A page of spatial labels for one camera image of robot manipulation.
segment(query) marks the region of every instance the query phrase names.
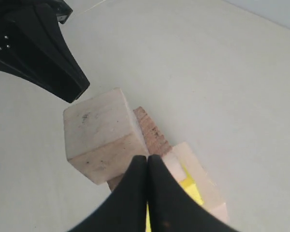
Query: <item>yellow block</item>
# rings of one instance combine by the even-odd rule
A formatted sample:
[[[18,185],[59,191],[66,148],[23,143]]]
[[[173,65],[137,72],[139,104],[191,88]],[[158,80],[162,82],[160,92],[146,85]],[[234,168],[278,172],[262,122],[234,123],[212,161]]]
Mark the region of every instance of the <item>yellow block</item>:
[[[188,173],[185,167],[183,167],[187,178],[179,183],[179,185],[184,189],[186,194],[189,195],[196,203],[199,205],[203,205],[204,201],[202,200],[202,197],[200,195],[200,192],[197,188],[196,183],[194,182],[191,175]],[[147,205],[147,214],[146,214],[146,232],[151,232],[150,228],[150,221],[149,221],[149,211],[148,211],[148,205]]]

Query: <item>stack of blocks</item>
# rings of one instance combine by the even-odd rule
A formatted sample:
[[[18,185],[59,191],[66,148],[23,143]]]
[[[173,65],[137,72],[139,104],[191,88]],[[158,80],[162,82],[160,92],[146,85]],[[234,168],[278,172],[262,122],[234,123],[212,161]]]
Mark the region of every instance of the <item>stack of blocks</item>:
[[[114,190],[133,156],[158,154],[195,202],[228,221],[225,201],[189,145],[171,147],[142,107],[130,109],[121,89],[66,109],[64,131],[67,160],[95,184],[107,182]]]

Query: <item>yellow object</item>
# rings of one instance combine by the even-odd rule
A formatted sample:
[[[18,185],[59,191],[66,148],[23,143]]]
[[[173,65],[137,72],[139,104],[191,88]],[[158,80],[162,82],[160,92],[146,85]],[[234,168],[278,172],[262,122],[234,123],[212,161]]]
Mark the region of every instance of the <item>yellow object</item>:
[[[197,204],[203,205],[204,201],[200,195],[200,192],[197,188],[197,185],[191,175],[188,173],[185,167],[184,169],[187,178],[179,183],[179,185],[184,189],[186,194],[189,195]],[[147,213],[146,213],[146,232],[151,232],[150,221],[149,221],[149,210],[147,205]]]

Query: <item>white painted wooden block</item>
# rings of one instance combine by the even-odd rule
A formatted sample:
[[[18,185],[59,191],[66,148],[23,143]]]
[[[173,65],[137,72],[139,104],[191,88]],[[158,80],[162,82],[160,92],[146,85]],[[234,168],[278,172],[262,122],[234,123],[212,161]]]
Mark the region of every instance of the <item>white painted wooden block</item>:
[[[226,202],[207,172],[201,166],[188,143],[184,142],[174,146],[171,152],[176,155],[194,179],[200,195],[204,200],[203,207],[219,220],[227,223],[229,217]]]
[[[174,152],[170,151],[168,154],[162,157],[165,166],[172,174],[173,178],[180,183],[187,178],[185,171],[183,170],[180,162],[178,161]]]
[[[119,88],[73,105],[63,116],[67,160],[96,184],[123,174],[134,155],[148,156]]]

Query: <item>white background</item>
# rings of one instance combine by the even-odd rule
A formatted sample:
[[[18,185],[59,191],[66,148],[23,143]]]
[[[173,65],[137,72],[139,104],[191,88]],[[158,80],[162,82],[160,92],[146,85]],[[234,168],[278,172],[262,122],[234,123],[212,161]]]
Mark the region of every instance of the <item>white background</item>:
[[[189,142],[232,226],[290,231],[290,30],[220,0],[67,2],[62,33],[91,82],[80,101],[121,87]],[[272,1],[237,4],[290,27]],[[66,161],[68,106],[0,72],[0,232],[66,231],[108,196]]]

